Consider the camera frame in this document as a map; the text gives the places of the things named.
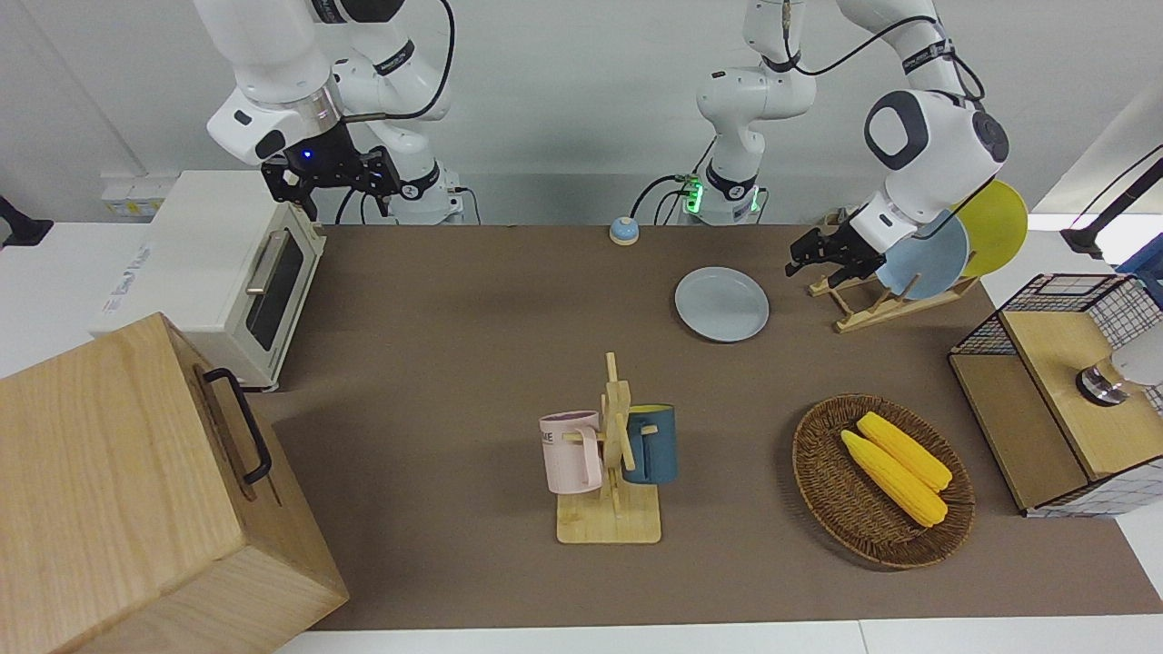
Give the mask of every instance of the black handle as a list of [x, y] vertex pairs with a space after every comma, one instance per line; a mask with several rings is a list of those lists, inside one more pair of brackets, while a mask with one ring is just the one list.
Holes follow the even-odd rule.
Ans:
[[230, 383], [230, 390], [234, 391], [234, 397], [238, 400], [238, 407], [242, 408], [242, 417], [247, 420], [247, 428], [250, 429], [250, 436], [255, 439], [255, 449], [258, 450], [258, 467], [242, 476], [243, 482], [255, 485], [255, 483], [271, 471], [271, 452], [266, 449], [263, 432], [258, 429], [255, 414], [250, 411], [250, 403], [247, 401], [247, 396], [242, 393], [242, 384], [238, 383], [238, 378], [234, 376], [234, 372], [230, 372], [226, 368], [215, 368], [202, 375], [202, 379], [206, 379], [207, 384], [212, 384], [219, 379], [226, 379]]

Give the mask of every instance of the wooden crate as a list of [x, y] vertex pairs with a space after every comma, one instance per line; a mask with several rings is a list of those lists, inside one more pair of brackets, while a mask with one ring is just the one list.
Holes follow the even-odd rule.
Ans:
[[949, 357], [1021, 510], [1061, 504], [1163, 456], [1163, 419], [1142, 394], [1101, 407], [1075, 376], [1111, 354], [1086, 313], [1003, 311], [1016, 354]]
[[347, 600], [207, 369], [155, 314], [0, 381], [0, 651], [270, 653]]

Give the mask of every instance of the woven tray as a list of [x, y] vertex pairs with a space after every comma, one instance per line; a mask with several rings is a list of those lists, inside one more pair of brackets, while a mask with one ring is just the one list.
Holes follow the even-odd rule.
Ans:
[[[841, 429], [876, 411], [916, 439], [952, 471], [941, 491], [949, 505], [944, 521], [926, 529], [914, 523], [852, 461]], [[820, 525], [859, 556], [893, 569], [920, 568], [948, 559], [973, 525], [973, 486], [957, 453], [912, 411], [875, 396], [827, 399], [807, 412], [792, 440], [795, 484]]]

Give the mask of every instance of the corn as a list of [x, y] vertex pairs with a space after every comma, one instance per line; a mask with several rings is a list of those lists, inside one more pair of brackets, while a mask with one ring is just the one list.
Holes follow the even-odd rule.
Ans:
[[929, 450], [925, 449], [921, 443], [878, 413], [869, 411], [864, 418], [856, 422], [856, 426], [868, 440], [880, 446], [880, 449], [899, 461], [906, 470], [925, 482], [925, 485], [936, 492], [949, 488], [949, 482], [952, 481], [952, 472], [949, 471], [949, 468], [937, 461], [936, 456], [929, 454]]
[[840, 438], [848, 446], [852, 460], [880, 486], [897, 506], [922, 527], [932, 527], [944, 520], [949, 507], [944, 500], [897, 462], [896, 458], [870, 440], [844, 429]]

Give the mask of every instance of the oven handle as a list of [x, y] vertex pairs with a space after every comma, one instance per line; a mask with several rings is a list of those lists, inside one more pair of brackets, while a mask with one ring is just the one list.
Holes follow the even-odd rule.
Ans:
[[255, 266], [255, 273], [250, 276], [250, 282], [247, 282], [248, 296], [266, 294], [271, 287], [271, 280], [274, 279], [279, 260], [283, 258], [283, 251], [286, 250], [290, 241], [291, 232], [286, 229], [271, 232], [266, 235], [266, 244], [263, 246], [263, 254], [258, 256], [258, 265]]

